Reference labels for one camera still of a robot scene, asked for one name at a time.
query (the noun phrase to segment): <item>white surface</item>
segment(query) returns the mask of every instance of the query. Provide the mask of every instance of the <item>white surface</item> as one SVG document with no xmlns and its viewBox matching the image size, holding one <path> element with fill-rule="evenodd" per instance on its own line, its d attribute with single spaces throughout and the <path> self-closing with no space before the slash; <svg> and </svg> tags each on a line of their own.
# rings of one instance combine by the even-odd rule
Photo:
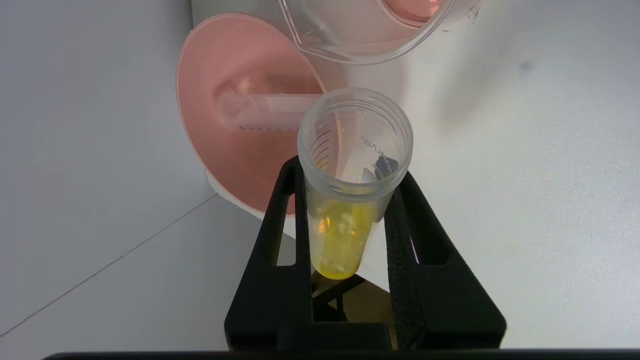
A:
<svg viewBox="0 0 640 360">
<path fill-rule="evenodd" d="M 220 196 L 208 200 L 0 338 L 0 359 L 228 349 L 223 322 L 259 228 Z"/>
<path fill-rule="evenodd" d="M 639 17 L 637 1 L 485 1 L 351 74 L 411 119 L 410 172 L 506 317 L 503 347 L 640 347 Z M 389 69 L 400 92 L 376 81 Z M 377 239 L 361 275 L 388 288 Z"/>
<path fill-rule="evenodd" d="M 175 100 L 189 11 L 1 1 L 0 335 L 213 194 Z"/>
</svg>

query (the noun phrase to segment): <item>clear beaker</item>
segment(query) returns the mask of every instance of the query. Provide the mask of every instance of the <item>clear beaker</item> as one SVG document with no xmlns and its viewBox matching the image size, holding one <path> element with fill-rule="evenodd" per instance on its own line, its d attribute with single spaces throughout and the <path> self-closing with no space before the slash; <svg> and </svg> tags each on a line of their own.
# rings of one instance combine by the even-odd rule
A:
<svg viewBox="0 0 640 360">
<path fill-rule="evenodd" d="M 436 29 L 475 17 L 479 0 L 280 0 L 298 49 L 353 65 L 388 61 Z"/>
<path fill-rule="evenodd" d="M 374 226 L 411 161 L 413 131 L 402 109 L 364 88 L 322 95 L 298 131 L 311 262 L 330 279 L 358 270 Z"/>
</svg>

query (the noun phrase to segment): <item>white table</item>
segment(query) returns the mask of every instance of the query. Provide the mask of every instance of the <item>white table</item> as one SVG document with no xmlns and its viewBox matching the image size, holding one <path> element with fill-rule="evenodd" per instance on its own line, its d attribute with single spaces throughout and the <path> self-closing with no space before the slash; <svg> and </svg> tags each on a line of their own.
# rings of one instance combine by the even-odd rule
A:
<svg viewBox="0 0 640 360">
<path fill-rule="evenodd" d="M 640 347 L 639 16 L 486 0 L 403 57 L 345 67 L 409 116 L 410 172 L 506 317 L 503 347 Z M 383 226 L 358 274 L 388 290 Z"/>
</svg>

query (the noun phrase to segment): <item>pink liquid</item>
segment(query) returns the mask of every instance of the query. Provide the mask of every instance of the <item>pink liquid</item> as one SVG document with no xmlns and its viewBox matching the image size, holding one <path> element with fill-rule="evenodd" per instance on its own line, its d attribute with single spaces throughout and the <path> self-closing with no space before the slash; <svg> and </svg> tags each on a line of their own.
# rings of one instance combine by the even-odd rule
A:
<svg viewBox="0 0 640 360">
<path fill-rule="evenodd" d="M 399 17 L 427 22 L 438 11 L 442 0 L 386 0 L 386 2 Z"/>
</svg>

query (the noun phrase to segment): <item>white wall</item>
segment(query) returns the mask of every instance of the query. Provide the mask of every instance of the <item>white wall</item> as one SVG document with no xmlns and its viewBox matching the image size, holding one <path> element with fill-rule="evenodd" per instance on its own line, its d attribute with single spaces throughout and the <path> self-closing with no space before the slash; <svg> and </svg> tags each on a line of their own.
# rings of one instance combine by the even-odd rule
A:
<svg viewBox="0 0 640 360">
<path fill-rule="evenodd" d="M 0 0 L 0 336 L 213 195 L 177 112 L 187 1 Z"/>
</svg>

